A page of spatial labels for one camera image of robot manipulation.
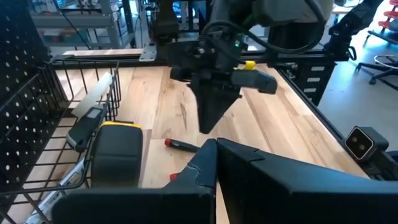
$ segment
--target red marker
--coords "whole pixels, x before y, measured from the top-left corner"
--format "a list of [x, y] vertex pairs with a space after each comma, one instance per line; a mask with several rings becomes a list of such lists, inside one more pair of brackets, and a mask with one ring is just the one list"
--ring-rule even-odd
[[170, 138], [167, 138], [164, 141], [164, 144], [168, 147], [172, 147], [174, 149], [178, 149], [178, 150], [185, 151], [185, 152], [196, 153], [199, 150], [199, 147], [196, 147], [194, 145], [191, 145], [191, 144], [188, 144], [185, 142], [170, 139]]

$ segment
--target red cap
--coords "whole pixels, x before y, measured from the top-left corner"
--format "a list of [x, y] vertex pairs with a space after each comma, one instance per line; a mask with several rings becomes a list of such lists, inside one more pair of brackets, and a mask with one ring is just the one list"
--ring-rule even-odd
[[178, 173], [170, 174], [170, 180], [175, 180], [178, 176]]
[[172, 144], [172, 140], [171, 140], [170, 138], [164, 139], [164, 144], [165, 144], [167, 147], [170, 147], [171, 144]]

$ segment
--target wooden table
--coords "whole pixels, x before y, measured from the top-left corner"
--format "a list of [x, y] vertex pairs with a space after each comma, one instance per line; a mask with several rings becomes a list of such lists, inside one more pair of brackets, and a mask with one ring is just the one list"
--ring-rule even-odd
[[[139, 54], [141, 49], [91, 50], [67, 52], [75, 55]], [[223, 137], [252, 147], [258, 147], [280, 156], [297, 159], [323, 167], [367, 177], [346, 151], [339, 145], [310, 108], [293, 91], [290, 85], [265, 64], [257, 69], [276, 77], [276, 95], [260, 94], [256, 90], [243, 88], [243, 97], [225, 113], [210, 134], [199, 133], [197, 106], [193, 93], [184, 83], [169, 78], [168, 67], [120, 68], [122, 102], [118, 120], [133, 121], [145, 130], [143, 175], [141, 187], [163, 187], [169, 182], [171, 173], [180, 172], [192, 158], [188, 152], [168, 149], [165, 138], [174, 138], [201, 146], [208, 138]], [[73, 80], [81, 78], [80, 72]], [[58, 74], [65, 83], [62, 73]], [[85, 71], [95, 84], [93, 72]], [[74, 88], [82, 86], [73, 84]], [[63, 135], [67, 130], [59, 129], [55, 134]], [[75, 156], [71, 151], [69, 157]], [[54, 156], [43, 157], [43, 161]], [[63, 176], [71, 167], [58, 169]], [[33, 171], [30, 178], [38, 178], [40, 172]], [[14, 208], [21, 215], [21, 208]], [[220, 188], [217, 191], [218, 223], [228, 223], [228, 217]]]

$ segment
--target office chair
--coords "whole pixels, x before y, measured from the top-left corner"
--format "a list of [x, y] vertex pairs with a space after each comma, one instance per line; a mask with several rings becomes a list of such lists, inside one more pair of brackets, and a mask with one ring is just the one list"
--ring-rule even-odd
[[[372, 79], [369, 81], [370, 85], [375, 85], [376, 80], [378, 80], [380, 78], [384, 78], [384, 77], [391, 76], [391, 75], [398, 75], [398, 61], [394, 60], [394, 58], [397, 58], [397, 57], [398, 56], [395, 56], [395, 55], [375, 56], [375, 58], [374, 58], [375, 64], [359, 63], [358, 66], [356, 67], [356, 71], [359, 71], [361, 69], [361, 67], [366, 67], [366, 68], [371, 68], [371, 69], [382, 71], [382, 73], [373, 76]], [[379, 60], [380, 58], [385, 58], [389, 62], [381, 62]]]

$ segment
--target metal frame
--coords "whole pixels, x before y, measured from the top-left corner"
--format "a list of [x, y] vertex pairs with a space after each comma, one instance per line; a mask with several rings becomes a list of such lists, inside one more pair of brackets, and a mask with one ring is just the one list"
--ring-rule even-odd
[[[264, 52], [246, 52], [242, 54], [243, 60], [255, 60], [259, 59]], [[152, 62], [140, 62], [139, 54], [124, 54], [124, 55], [87, 55], [87, 56], [72, 56], [76, 59], [85, 60], [99, 60], [103, 63], [97, 63], [98, 67], [108, 67], [108, 63], [112, 60], [117, 60], [119, 62], [119, 67], [153, 67], [153, 66], [168, 66], [166, 60], [154, 60]], [[317, 60], [318, 62], [330, 62], [345, 60], [345, 56], [325, 56], [322, 55], [321, 51], [309, 51], [304, 55], [280, 55], [278, 62], [294, 62], [294, 61], [308, 61]], [[59, 64], [54, 64], [55, 69], [57, 69]], [[66, 69], [76, 69], [76, 64], [69, 63], [62, 65]], [[82, 63], [79, 65], [81, 68], [90, 68], [92, 64]], [[281, 75], [281, 77], [289, 84], [290, 87], [296, 92], [296, 94], [301, 98], [301, 100], [310, 108], [314, 115], [320, 120], [320, 122], [327, 128], [327, 130], [333, 135], [333, 137], [339, 142], [342, 148], [345, 148], [344, 139], [345, 137], [330, 123], [330, 121], [322, 114], [322, 112], [317, 108], [317, 106], [305, 95], [305, 93], [294, 83], [293, 80], [289, 78], [289, 74], [285, 72], [284, 69], [275, 68]], [[361, 162], [358, 165], [367, 173], [367, 175], [372, 179], [377, 180], [398, 180], [398, 166], [393, 161], [393, 159], [387, 155], [384, 151], [378, 152], [374, 155], [370, 162]]]
[[[122, 34], [119, 21], [113, 19], [113, 12], [110, 6], [109, 0], [99, 0], [99, 5], [96, 7], [77, 7], [76, 9], [69, 9], [67, 7], [62, 8], [62, 12], [68, 17], [70, 22], [78, 29], [94, 29], [96, 42], [91, 41], [91, 37], [88, 34], [90, 41], [88, 45], [91, 47], [107, 48], [107, 49], [123, 49], [127, 44], [130, 44], [132, 48], [136, 47], [135, 33], [132, 22], [132, 14], [129, 0], [122, 0], [122, 4], [119, 5], [119, 11], [123, 8], [124, 19], [126, 21], [127, 32]], [[80, 15], [69, 14], [69, 12], [81, 12]], [[31, 14], [33, 21], [37, 28], [71, 28], [69, 22], [60, 14]], [[106, 29], [107, 38], [98, 37], [95, 29]], [[82, 41], [79, 42], [45, 42], [47, 46], [54, 47], [81, 47], [85, 46]]]

